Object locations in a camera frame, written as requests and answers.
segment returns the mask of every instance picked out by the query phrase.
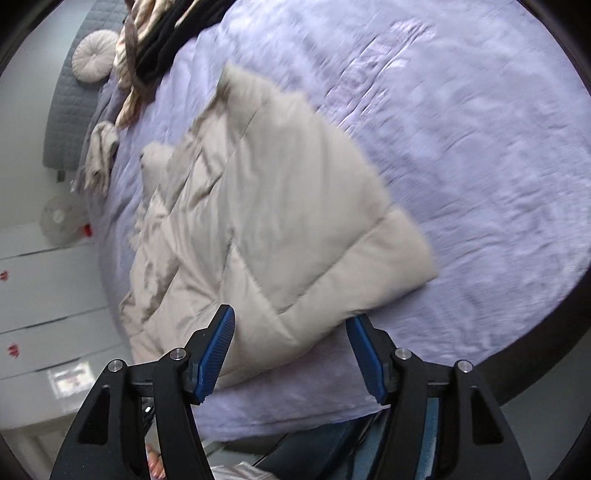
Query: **wrinkled fabric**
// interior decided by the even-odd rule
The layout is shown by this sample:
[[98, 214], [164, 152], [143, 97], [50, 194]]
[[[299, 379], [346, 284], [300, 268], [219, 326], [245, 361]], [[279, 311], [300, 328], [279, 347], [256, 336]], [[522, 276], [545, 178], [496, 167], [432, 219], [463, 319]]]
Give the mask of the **wrinkled fabric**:
[[158, 81], [189, 39], [219, 23], [235, 0], [178, 0], [138, 52], [137, 75], [145, 83]]
[[166, 166], [170, 157], [173, 155], [174, 148], [170, 145], [161, 145], [152, 142], [147, 145], [141, 153], [142, 164], [142, 185], [144, 187], [144, 194], [142, 195], [142, 202], [138, 205], [136, 213], [134, 231], [129, 238], [129, 245], [137, 252], [139, 242], [141, 239], [141, 232], [144, 228], [144, 219], [150, 200], [156, 193], [158, 184], [162, 181], [166, 182], [163, 175], [166, 174]]
[[115, 152], [119, 147], [119, 132], [110, 122], [98, 123], [92, 134], [86, 154], [85, 182], [86, 190], [92, 189], [103, 197], [109, 191], [109, 176]]
[[[229, 61], [304, 92], [425, 232], [439, 277], [369, 312], [397, 345], [478, 364], [538, 325], [589, 268], [591, 99], [516, 1], [238, 0], [178, 52], [155, 102], [122, 131], [109, 197], [91, 199], [114, 311], [129, 291], [140, 152], [179, 142]], [[225, 440], [377, 409], [340, 327], [195, 412], [200, 433]]]
[[[135, 0], [129, 13], [137, 29], [138, 44], [146, 39], [160, 17], [174, 5], [174, 0]], [[125, 29], [121, 30], [115, 53], [115, 71], [119, 77], [119, 88], [131, 87], [131, 75], [128, 70]]]
[[299, 93], [226, 66], [151, 197], [121, 316], [142, 363], [231, 305], [223, 388], [436, 275], [420, 231], [347, 135]]
[[129, 0], [133, 3], [125, 27], [121, 30], [115, 47], [114, 68], [119, 77], [119, 88], [128, 90], [128, 96], [117, 116], [115, 125], [124, 128], [137, 120], [141, 107], [141, 91], [135, 85], [135, 56], [137, 49], [157, 25], [174, 0]]

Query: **floor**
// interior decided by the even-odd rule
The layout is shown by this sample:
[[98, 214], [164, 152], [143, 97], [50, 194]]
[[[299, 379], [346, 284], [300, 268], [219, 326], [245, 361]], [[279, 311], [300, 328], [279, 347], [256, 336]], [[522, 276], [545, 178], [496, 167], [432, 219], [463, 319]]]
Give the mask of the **floor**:
[[[53, 89], [70, 43], [94, 0], [64, 0], [26, 39], [0, 77], [0, 228], [37, 221], [43, 204], [68, 190], [41, 166]], [[503, 408], [532, 480], [548, 478], [579, 434], [591, 406], [591, 333], [546, 377]], [[217, 451], [215, 463], [242, 457]]]
[[67, 193], [42, 165], [53, 90], [72, 39], [94, 0], [64, 0], [23, 42], [0, 77], [0, 229], [37, 222]]

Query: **gray quilted headboard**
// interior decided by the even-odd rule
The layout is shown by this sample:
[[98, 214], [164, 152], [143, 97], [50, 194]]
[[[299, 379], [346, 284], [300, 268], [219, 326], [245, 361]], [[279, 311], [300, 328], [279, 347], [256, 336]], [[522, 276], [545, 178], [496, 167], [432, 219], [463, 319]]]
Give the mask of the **gray quilted headboard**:
[[95, 112], [103, 83], [84, 84], [72, 73], [72, 54], [80, 41], [95, 30], [120, 31], [127, 14], [124, 0], [97, 0], [82, 22], [61, 68], [51, 101], [43, 164], [58, 170], [77, 170], [86, 129]]

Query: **white wall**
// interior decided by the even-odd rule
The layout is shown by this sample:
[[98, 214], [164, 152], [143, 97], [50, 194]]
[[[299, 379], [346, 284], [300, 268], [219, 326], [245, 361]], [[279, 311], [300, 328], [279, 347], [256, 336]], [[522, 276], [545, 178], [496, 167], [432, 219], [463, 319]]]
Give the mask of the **white wall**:
[[94, 1], [64, 0], [0, 77], [0, 229], [37, 222], [49, 198], [69, 191], [43, 167], [43, 141], [61, 66]]

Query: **white drawer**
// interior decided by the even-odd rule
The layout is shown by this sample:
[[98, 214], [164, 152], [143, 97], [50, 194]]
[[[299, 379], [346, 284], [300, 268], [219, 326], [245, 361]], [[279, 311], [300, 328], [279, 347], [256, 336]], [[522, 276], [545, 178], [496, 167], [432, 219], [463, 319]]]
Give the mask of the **white drawer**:
[[107, 309], [3, 333], [0, 379], [69, 362], [121, 342]]
[[107, 306], [94, 245], [0, 260], [2, 272], [0, 333]]
[[[83, 357], [77, 363], [85, 364], [96, 380], [114, 358], [121, 358], [131, 364], [131, 353], [126, 345]], [[0, 380], [0, 430], [57, 419], [80, 408], [90, 386], [69, 398], [57, 398], [48, 374], [55, 370], [39, 370]]]
[[[92, 237], [82, 237], [74, 243], [76, 245], [91, 244]], [[38, 223], [0, 230], [0, 259], [55, 249], [56, 246], [43, 235]]]

